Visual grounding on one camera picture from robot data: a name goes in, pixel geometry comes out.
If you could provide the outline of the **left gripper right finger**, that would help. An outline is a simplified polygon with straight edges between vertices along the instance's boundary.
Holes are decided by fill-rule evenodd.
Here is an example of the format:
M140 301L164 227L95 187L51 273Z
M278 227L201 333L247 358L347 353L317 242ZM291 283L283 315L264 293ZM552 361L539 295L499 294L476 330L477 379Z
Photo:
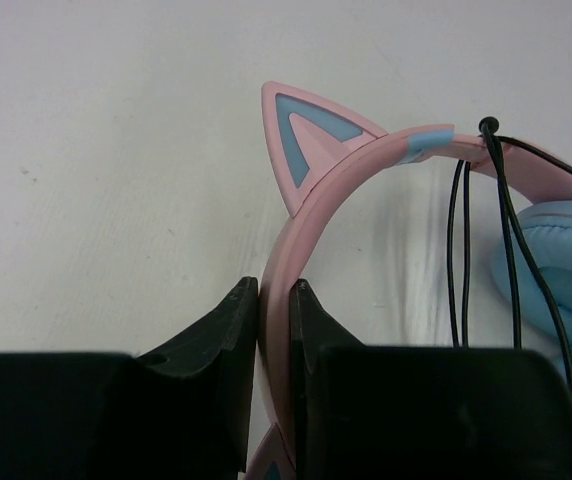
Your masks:
M332 386L329 361L363 343L323 308L305 279L289 292L288 318L296 477L323 479L332 450L332 395L339 391Z

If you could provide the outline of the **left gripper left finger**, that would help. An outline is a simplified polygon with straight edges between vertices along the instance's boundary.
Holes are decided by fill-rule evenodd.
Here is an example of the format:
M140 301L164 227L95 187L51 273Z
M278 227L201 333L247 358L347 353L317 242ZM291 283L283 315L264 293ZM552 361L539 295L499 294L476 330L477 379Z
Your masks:
M180 475L245 471L259 323L258 281L243 277L189 327L138 357L151 374L142 441Z

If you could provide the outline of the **pink blue cat-ear headphones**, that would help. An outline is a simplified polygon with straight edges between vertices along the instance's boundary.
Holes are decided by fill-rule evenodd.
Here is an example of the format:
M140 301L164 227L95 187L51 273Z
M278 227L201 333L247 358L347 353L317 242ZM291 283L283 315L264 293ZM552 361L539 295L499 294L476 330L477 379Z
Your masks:
M289 213L260 286L262 391L271 426L246 475L298 479L288 298L326 225L380 171L431 157L457 161L451 197L478 172L497 182L503 238L492 274L513 325L553 335L552 363L519 344L468 343L466 293L451 293L451 347L363 346L329 361L333 428L323 479L572 479L572 167L498 134L450 125L389 133L320 96L262 88L267 149Z

